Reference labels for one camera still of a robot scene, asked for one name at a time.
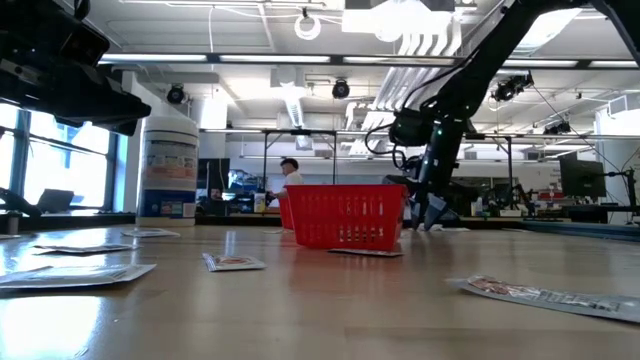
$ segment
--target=man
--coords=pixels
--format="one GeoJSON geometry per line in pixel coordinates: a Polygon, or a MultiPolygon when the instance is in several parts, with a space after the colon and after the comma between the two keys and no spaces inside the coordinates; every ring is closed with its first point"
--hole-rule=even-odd
{"type": "MultiPolygon", "coordinates": [[[[282,175],[284,175],[284,185],[303,185],[304,180],[298,172],[299,166],[296,159],[287,158],[280,163],[282,168],[282,175]]],[[[287,197],[287,189],[282,189],[279,193],[275,194],[278,199],[287,197]]]]}

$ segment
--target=red basket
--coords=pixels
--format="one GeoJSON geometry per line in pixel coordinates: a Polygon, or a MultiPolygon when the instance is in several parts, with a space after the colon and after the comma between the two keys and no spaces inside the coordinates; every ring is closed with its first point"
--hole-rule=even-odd
{"type": "Polygon", "coordinates": [[[287,192],[299,245],[390,251],[400,236],[403,185],[296,185],[287,192]]]}
{"type": "Polygon", "coordinates": [[[280,203],[280,219],[282,219],[282,227],[287,230],[293,230],[293,217],[291,216],[291,206],[289,198],[278,199],[280,203]]]}

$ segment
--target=flat package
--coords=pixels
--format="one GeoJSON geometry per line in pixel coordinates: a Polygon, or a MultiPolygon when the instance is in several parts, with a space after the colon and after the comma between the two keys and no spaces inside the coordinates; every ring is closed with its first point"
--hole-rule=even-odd
{"type": "Polygon", "coordinates": [[[165,229],[133,229],[122,232],[122,235],[133,237],[180,237],[180,234],[165,229]]]}
{"type": "Polygon", "coordinates": [[[258,270],[267,267],[262,261],[252,256],[226,256],[203,253],[209,271],[258,270]]]}
{"type": "Polygon", "coordinates": [[[47,266],[0,276],[0,289],[47,289],[114,284],[135,280],[155,267],[155,264],[47,266]]]}
{"type": "Polygon", "coordinates": [[[363,255],[363,256],[380,256],[380,257],[398,257],[402,256],[401,252],[378,251],[378,250],[359,250],[359,249],[331,249],[330,253],[363,255]]]}
{"type": "Polygon", "coordinates": [[[450,280],[449,283],[455,288],[492,299],[573,314],[640,323],[640,298],[570,293],[511,285],[484,275],[450,280]]]}
{"type": "Polygon", "coordinates": [[[65,246],[65,245],[36,245],[38,249],[49,250],[46,253],[90,254],[111,251],[134,250],[138,247],[129,244],[102,244],[97,246],[65,246]]]}

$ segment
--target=workbench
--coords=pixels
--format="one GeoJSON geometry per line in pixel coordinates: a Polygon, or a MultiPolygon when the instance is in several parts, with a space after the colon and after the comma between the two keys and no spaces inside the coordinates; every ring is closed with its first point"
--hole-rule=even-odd
{"type": "Polygon", "coordinates": [[[122,228],[0,242],[0,273],[45,265],[158,264],[127,284],[0,293],[2,359],[635,359],[638,328],[452,290],[474,274],[551,289],[640,296],[631,242],[507,231],[404,231],[400,258],[329,254],[273,228],[196,226],[181,238],[83,257],[42,241],[132,243],[122,228]],[[260,271],[209,273],[202,252],[260,271]]]}

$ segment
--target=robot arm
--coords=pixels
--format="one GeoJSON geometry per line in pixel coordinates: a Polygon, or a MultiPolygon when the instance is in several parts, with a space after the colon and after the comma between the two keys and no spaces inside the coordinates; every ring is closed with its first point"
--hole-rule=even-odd
{"type": "Polygon", "coordinates": [[[640,63],[640,16],[637,0],[515,0],[504,17],[420,110],[402,109],[389,130],[400,146],[427,145],[414,194],[414,228],[424,217],[425,228],[446,211],[442,196],[451,180],[464,133],[475,132],[471,117],[485,98],[491,80],[527,34],[538,16],[562,9],[593,5],[616,26],[632,55],[640,63]]]}

